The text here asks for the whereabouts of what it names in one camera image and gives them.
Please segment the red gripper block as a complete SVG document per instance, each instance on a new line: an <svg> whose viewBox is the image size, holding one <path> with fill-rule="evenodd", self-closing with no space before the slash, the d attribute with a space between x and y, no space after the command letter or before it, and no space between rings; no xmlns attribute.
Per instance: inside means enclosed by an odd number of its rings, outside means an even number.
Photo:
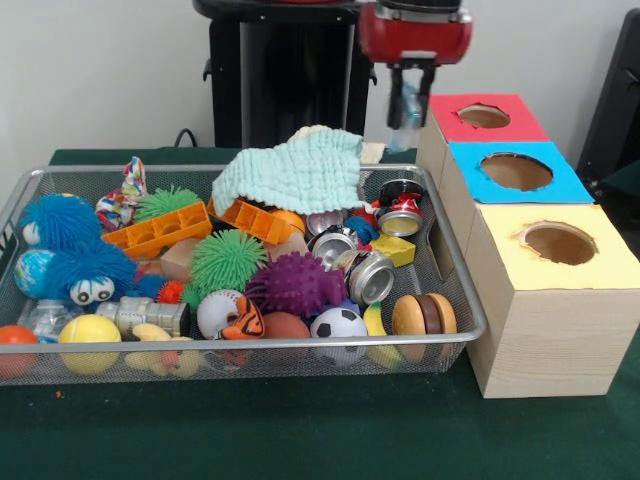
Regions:
<svg viewBox="0 0 640 480"><path fill-rule="evenodd" d="M404 60L430 60L436 65L459 62L465 55L473 30L471 14L460 7L455 12L427 13L366 4L359 15L359 43L373 63L399 64ZM426 65L417 93L421 113L426 114L436 66ZM391 86L387 125L400 128L403 116L403 70L390 66Z"/></svg>

